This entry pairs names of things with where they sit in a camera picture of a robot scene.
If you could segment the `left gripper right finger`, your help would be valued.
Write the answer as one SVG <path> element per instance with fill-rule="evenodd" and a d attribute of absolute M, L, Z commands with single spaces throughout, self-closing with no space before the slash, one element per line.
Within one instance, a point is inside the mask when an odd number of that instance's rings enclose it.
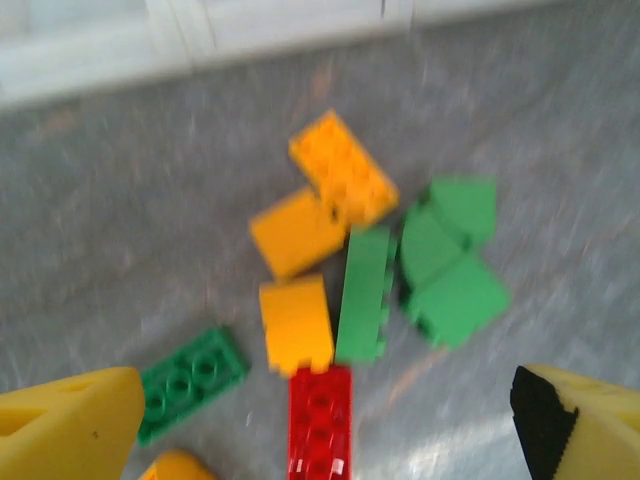
<path fill-rule="evenodd" d="M 521 365 L 513 421 L 533 479 L 637 479 L 639 392 L 547 365 Z"/>

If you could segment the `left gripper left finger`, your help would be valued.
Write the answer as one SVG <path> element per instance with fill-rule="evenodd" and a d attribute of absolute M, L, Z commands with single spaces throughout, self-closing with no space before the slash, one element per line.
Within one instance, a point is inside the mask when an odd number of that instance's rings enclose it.
<path fill-rule="evenodd" d="M 1 395 L 3 479 L 118 479 L 145 408 L 133 367 Z"/>

